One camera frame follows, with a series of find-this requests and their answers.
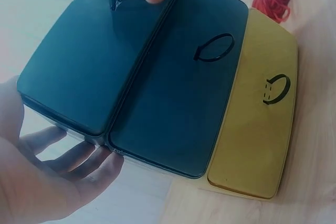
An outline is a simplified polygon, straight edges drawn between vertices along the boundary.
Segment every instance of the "wooden surface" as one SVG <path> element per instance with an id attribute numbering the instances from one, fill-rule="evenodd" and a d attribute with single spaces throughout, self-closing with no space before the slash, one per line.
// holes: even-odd
<path id="1" fill-rule="evenodd" d="M 336 0 L 291 0 L 289 6 L 290 18 L 282 25 L 298 41 L 299 78 L 278 195 L 261 202 L 176 180 L 161 224 L 336 223 Z"/>

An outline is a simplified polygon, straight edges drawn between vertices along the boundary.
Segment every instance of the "plastic container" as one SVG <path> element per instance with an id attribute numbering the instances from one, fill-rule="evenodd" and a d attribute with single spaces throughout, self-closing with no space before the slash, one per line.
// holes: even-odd
<path id="1" fill-rule="evenodd" d="M 240 0 L 75 0 L 17 87 L 26 105 L 200 188 L 278 190 L 296 94 L 297 47 Z"/>

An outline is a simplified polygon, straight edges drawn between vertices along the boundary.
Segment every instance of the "yellow box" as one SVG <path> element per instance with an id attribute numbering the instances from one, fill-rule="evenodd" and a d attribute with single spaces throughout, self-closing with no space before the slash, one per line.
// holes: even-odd
<path id="1" fill-rule="evenodd" d="M 199 188 L 270 199 L 278 190 L 293 121 L 297 84 L 293 35 L 250 9 L 236 78 Z"/>

